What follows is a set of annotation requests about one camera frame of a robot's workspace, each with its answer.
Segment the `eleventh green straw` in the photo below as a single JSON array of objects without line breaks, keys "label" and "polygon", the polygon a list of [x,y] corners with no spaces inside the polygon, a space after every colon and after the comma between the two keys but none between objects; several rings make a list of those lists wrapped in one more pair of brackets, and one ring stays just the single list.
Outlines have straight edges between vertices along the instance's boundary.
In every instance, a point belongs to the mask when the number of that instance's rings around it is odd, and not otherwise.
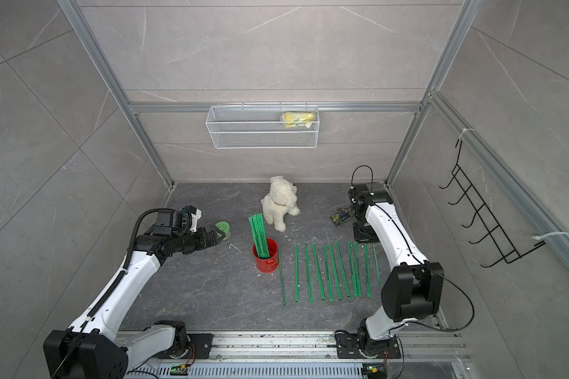
[{"label": "eleventh green straw", "polygon": [[372,251],[373,251],[373,257],[374,257],[374,261],[375,261],[377,281],[378,281],[378,284],[381,285],[382,281],[381,281],[380,270],[379,270],[379,259],[378,259],[378,254],[376,251],[376,245],[374,243],[372,243]]}]

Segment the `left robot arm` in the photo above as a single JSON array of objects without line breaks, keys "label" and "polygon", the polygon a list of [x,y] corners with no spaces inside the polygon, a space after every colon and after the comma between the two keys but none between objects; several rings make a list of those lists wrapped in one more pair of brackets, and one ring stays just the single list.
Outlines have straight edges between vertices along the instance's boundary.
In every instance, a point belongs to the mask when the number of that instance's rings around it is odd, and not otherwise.
[{"label": "left robot arm", "polygon": [[159,321],[117,341],[124,317],[165,261],[220,244],[226,233],[215,224],[200,227],[200,209],[152,208],[134,224],[122,265],[109,283],[65,330],[44,341],[52,378],[123,378],[155,355],[195,359],[196,347],[184,322]]}]

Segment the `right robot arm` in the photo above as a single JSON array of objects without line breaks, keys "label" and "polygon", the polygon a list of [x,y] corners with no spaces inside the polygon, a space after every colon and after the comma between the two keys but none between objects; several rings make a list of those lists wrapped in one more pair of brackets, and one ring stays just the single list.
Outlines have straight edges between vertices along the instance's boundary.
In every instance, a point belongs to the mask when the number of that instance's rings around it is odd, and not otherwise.
[{"label": "right robot arm", "polygon": [[470,319],[458,328],[436,328],[422,322],[438,313],[444,282],[457,290],[461,287],[445,277],[440,263],[430,262],[417,248],[398,217],[390,193],[372,189],[368,184],[352,184],[348,195],[357,219],[353,224],[355,241],[379,243],[387,256],[389,274],[382,286],[380,308],[363,319],[356,334],[343,330],[335,333],[336,338],[348,339],[339,344],[341,347],[352,348],[343,356],[377,358],[387,352],[396,332],[409,324],[441,333],[458,333],[468,328],[476,316],[472,301]]}]

